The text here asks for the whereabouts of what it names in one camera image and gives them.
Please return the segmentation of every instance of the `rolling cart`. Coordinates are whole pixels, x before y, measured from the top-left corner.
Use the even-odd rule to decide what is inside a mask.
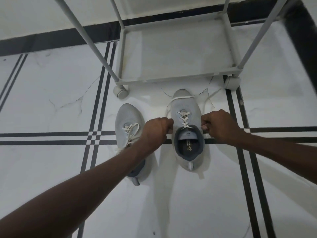
[[[174,79],[228,75],[224,88],[236,90],[239,74],[287,0],[278,0],[241,59],[225,0],[220,12],[121,26],[116,72],[112,70],[64,0],[55,0],[117,84],[113,93],[128,96],[123,85]]]

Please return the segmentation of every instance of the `hand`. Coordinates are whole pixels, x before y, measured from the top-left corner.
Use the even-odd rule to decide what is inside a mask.
[[[145,123],[139,141],[151,152],[157,150],[166,140],[166,134],[173,129],[174,121],[172,119],[156,118]]]
[[[244,133],[231,115],[222,109],[201,116],[201,126],[217,141],[227,144]]]

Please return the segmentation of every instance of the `person's left hand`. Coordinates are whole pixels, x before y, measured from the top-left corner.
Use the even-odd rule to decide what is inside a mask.
[[[173,129],[172,119],[156,118],[145,123],[139,141],[151,152],[157,150],[166,140],[166,134]]]

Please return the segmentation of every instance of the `person's right arm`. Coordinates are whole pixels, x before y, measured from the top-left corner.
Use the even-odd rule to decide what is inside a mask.
[[[317,184],[317,147],[246,133],[222,109],[203,115],[201,120],[202,129],[217,141],[265,156]]]

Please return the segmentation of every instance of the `shoe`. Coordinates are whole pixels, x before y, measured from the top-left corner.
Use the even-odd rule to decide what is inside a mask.
[[[136,142],[142,133],[144,119],[141,113],[133,105],[123,104],[117,113],[115,121],[115,132],[118,146],[118,153]],[[139,180],[143,180],[148,174],[150,167],[147,160],[143,160],[127,177],[135,186],[140,185]]]
[[[193,171],[203,163],[205,139],[200,108],[187,90],[175,92],[171,101],[171,118],[174,120],[172,144],[176,160],[184,169]]]

